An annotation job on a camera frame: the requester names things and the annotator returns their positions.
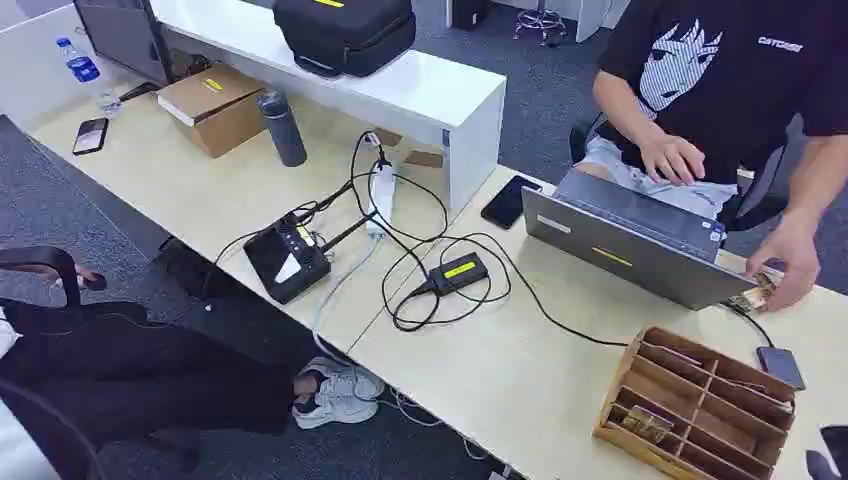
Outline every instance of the white power strip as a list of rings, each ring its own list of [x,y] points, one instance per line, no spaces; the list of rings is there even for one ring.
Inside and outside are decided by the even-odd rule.
[[[385,231],[378,225],[383,224],[388,228],[386,222],[392,222],[392,206],[395,196],[395,169],[391,165],[377,166],[375,175],[371,177],[371,201],[368,205],[368,213],[374,211],[376,206],[380,212],[380,216],[374,217],[365,225],[368,235],[372,237],[382,237]]]

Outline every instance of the blue bottle label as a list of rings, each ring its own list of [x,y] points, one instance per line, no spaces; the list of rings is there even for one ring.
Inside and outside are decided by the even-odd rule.
[[[89,57],[71,59],[67,65],[81,83],[90,82],[100,76],[100,70]]]

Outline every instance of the silver stool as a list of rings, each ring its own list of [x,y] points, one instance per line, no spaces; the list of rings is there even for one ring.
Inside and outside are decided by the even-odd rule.
[[[533,10],[523,10],[515,21],[515,33],[512,38],[518,40],[522,30],[542,32],[543,47],[556,47],[565,39],[565,23],[562,17],[545,7],[546,0],[539,0]]]

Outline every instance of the gray thermos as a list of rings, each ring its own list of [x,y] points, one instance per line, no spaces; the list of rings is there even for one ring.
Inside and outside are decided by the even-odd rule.
[[[305,162],[306,148],[286,96],[276,90],[265,90],[256,104],[265,117],[265,124],[271,132],[271,139],[274,140],[283,165],[296,167]]]

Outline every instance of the wooden desk organizer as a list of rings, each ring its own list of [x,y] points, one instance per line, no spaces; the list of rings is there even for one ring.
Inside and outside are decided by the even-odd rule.
[[[594,434],[678,479],[765,480],[793,399],[786,383],[650,327],[627,348]]]

